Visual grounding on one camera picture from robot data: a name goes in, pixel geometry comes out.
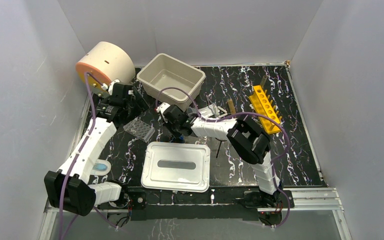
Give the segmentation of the clear glass test tube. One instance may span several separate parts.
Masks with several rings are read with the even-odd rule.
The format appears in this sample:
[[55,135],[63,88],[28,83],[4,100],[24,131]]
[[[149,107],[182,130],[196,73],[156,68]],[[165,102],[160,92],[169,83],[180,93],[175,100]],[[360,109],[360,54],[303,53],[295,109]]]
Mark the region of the clear glass test tube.
[[261,79],[261,82],[260,82],[260,86],[263,88],[265,86],[265,83],[267,82],[268,80],[268,76],[267,75],[264,75]]

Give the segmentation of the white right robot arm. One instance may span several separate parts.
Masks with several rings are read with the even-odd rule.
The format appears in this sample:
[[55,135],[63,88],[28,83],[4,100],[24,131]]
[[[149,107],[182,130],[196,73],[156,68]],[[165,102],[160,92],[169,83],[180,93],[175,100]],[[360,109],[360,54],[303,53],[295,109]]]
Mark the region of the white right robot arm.
[[177,105],[161,103],[156,112],[161,115],[163,125],[176,138],[181,136],[210,137],[230,142],[238,156],[252,167],[262,202],[275,207],[282,199],[278,190],[281,180],[273,170],[271,137],[248,114],[229,119],[217,119],[187,114]]

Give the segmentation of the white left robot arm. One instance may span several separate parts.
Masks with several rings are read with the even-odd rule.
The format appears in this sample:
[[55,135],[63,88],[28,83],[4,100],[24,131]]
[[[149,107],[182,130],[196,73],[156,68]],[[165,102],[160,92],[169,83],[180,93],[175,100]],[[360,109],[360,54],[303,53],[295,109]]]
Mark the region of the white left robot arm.
[[116,82],[112,92],[92,108],[92,117],[79,143],[57,171],[44,177],[49,204],[80,216],[100,204],[117,208],[129,203],[129,194],[116,181],[90,184],[92,170],[110,138],[149,105],[134,85]]

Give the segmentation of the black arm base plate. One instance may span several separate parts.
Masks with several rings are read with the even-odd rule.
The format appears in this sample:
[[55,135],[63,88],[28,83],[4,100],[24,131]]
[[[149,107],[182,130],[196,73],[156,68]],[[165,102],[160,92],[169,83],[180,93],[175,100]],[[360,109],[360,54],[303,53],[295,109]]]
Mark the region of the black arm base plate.
[[241,219],[278,224],[294,208],[292,192],[273,196],[251,187],[215,187],[205,192],[152,190],[129,187],[121,199],[102,203],[108,213],[132,213],[133,221],[158,219]]

